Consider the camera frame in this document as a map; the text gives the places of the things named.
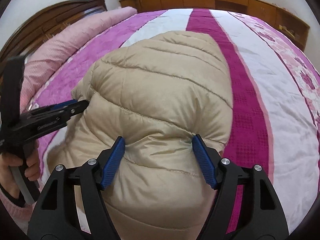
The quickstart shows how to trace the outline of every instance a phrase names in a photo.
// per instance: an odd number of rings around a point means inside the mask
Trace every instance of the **wooden headboard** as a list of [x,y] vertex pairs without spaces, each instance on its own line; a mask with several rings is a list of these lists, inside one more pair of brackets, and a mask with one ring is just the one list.
[[7,58],[31,55],[67,26],[106,10],[104,0],[69,0],[37,12],[15,31],[0,51],[0,85]]

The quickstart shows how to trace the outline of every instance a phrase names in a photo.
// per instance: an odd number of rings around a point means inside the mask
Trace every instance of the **gray strap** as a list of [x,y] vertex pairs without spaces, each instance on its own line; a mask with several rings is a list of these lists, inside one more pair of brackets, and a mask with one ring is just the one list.
[[[20,173],[19,167],[10,167],[10,170],[12,172],[13,178],[16,181],[26,203],[29,205],[34,204],[36,202],[36,200],[33,199],[32,195],[30,194],[28,187],[25,184],[23,177]],[[36,184],[37,188],[39,188],[39,183],[37,181],[35,181],[35,184]]]

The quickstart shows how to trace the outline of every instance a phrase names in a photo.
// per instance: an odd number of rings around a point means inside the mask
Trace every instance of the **finger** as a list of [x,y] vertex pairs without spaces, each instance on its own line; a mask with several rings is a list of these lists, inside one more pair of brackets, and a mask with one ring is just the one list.
[[16,155],[11,153],[1,154],[1,159],[2,159],[1,164],[4,166],[18,167],[23,164],[22,159],[18,158]]
[[32,175],[32,176],[29,177],[28,179],[29,179],[30,181],[36,181],[36,180],[38,180],[39,178],[40,178],[40,169],[38,170],[38,172],[37,172],[36,174]]
[[38,148],[39,148],[39,141],[36,140],[36,142],[35,142],[35,149],[38,149]]
[[31,167],[27,168],[24,172],[24,175],[29,178],[33,175],[35,175],[40,169],[39,163],[33,164]]
[[38,150],[33,150],[32,154],[27,159],[28,167],[31,167],[35,163],[39,162],[39,153]]

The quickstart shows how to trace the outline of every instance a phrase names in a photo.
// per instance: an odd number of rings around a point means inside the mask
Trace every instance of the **human hand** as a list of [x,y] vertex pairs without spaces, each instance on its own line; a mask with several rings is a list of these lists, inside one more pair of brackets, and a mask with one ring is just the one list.
[[[35,142],[35,149],[27,159],[28,168],[25,171],[25,176],[30,181],[35,181],[40,178],[40,160],[38,153],[39,142]],[[18,199],[20,189],[18,188],[13,175],[10,171],[11,167],[19,167],[23,164],[22,159],[10,153],[2,153],[0,155],[0,184],[12,197]]]

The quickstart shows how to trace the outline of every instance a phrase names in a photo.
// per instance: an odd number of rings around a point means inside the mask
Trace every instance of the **wooden dresser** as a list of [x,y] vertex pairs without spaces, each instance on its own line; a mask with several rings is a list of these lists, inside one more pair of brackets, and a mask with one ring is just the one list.
[[248,14],[281,31],[302,51],[310,29],[290,12],[260,0],[121,0],[120,3],[122,7],[136,8],[139,13],[175,8],[209,8]]

